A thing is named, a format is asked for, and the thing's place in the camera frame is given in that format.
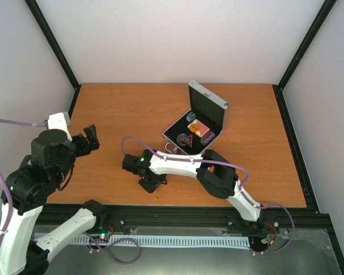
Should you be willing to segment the clear round dealer button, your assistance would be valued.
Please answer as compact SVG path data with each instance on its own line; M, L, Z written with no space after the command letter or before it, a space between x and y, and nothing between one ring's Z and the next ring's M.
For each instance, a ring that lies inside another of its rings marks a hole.
M183 139L187 137L187 134L181 133L176 137L176 141L180 146L185 146L186 144L183 142Z

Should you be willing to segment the aluminium poker case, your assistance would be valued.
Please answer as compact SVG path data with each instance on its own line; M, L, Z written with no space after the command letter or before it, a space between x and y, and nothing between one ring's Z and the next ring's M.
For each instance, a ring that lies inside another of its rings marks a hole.
M223 133L230 104L191 80L188 83L190 109L163 132L165 149L170 154L203 153Z

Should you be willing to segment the tall purple chip stack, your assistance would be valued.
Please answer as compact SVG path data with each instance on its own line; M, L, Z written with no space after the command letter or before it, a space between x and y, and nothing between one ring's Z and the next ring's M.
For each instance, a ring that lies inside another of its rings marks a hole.
M216 137L215 133L212 131L207 132L201 139L200 143L205 146L208 145Z

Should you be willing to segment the playing card deck box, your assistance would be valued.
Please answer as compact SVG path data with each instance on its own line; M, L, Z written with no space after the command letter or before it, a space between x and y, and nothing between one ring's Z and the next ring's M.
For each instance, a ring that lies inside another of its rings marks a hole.
M192 123L198 123L200 126L200 131L196 132L194 134L196 134L199 138L203 137L207 132L210 131L210 128L207 127L204 123L202 123L201 121L195 119Z

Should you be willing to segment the red black triangular button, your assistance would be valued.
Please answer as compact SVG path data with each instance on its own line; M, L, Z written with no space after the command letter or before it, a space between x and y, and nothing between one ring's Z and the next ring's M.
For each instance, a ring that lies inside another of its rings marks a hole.
M186 146L193 146L193 135L184 136L180 139L180 142Z

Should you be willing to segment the orange blue round button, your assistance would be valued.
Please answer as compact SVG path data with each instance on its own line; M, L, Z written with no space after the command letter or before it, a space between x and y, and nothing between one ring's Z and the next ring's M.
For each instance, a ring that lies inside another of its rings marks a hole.
M199 132L200 131L200 126L198 123L191 123L188 125L188 129L193 132L193 133L196 133L196 132Z

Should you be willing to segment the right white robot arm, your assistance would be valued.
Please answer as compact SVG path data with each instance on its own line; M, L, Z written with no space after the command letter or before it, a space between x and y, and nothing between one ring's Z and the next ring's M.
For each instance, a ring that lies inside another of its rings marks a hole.
M248 178L239 179L238 166L229 163L213 150L198 155L172 155L160 151L144 150L136 158L135 173L148 189L164 184L167 175L194 178L206 192L219 199L227 200L241 219L254 229L262 229L264 215L261 204L245 190L243 184Z

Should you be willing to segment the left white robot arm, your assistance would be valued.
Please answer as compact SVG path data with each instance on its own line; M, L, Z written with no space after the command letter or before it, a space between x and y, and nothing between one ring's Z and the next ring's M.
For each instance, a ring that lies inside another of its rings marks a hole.
M76 158L100 147L95 125L68 136L48 128L31 143L31 154L4 182L0 229L0 274L44 274L60 251L87 230L103 230L106 207L90 200L58 228L34 241L34 225L48 197L72 178Z

